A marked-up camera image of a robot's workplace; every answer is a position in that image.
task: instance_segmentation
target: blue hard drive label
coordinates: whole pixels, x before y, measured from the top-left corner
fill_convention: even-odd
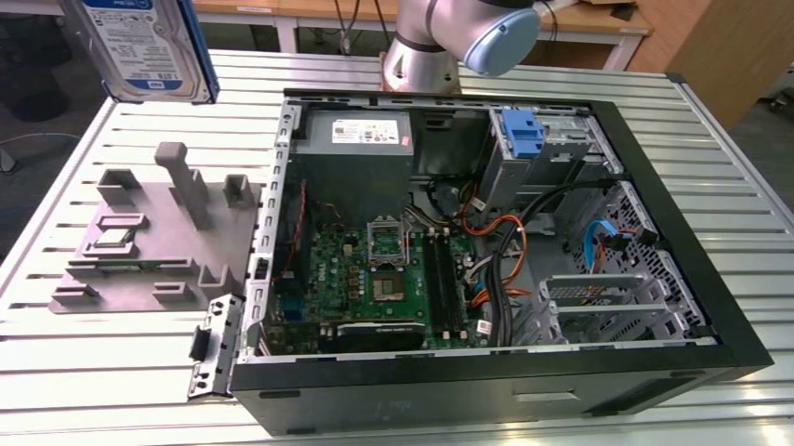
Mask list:
[[[122,9],[151,9],[152,0],[83,0],[88,7],[115,7]]]
[[[176,90],[176,59],[152,0],[83,0],[88,16],[124,80],[136,88]]]

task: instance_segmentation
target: wooden cabinet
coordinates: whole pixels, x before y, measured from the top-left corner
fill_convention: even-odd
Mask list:
[[[677,72],[732,128],[794,60],[794,1],[638,0],[655,32],[629,63]]]

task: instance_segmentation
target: blue end cap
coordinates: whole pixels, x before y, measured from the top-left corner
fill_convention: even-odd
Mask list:
[[[463,63],[482,76],[502,76],[530,53],[539,32],[538,12],[533,8],[519,9],[483,33],[469,48]]]

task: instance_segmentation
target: slotted aluminum table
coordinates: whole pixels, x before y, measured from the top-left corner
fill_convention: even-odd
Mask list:
[[[186,404],[187,350],[203,311],[56,316],[46,307],[95,213],[104,169],[128,167],[142,181],[166,180],[154,152],[160,141],[176,140],[206,181],[234,173],[266,184],[283,88],[379,88],[377,59],[236,51],[212,56],[218,105],[104,104],[0,268],[3,444],[270,437],[232,400]],[[501,79],[463,71],[462,83],[466,93],[615,102],[777,364],[634,416],[367,432],[323,441],[794,442],[793,218],[689,87],[659,74],[529,67]]]

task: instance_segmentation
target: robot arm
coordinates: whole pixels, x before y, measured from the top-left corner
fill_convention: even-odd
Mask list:
[[[535,45],[534,0],[401,0],[397,38],[383,62],[394,91],[450,93],[458,63],[486,77],[505,74]]]

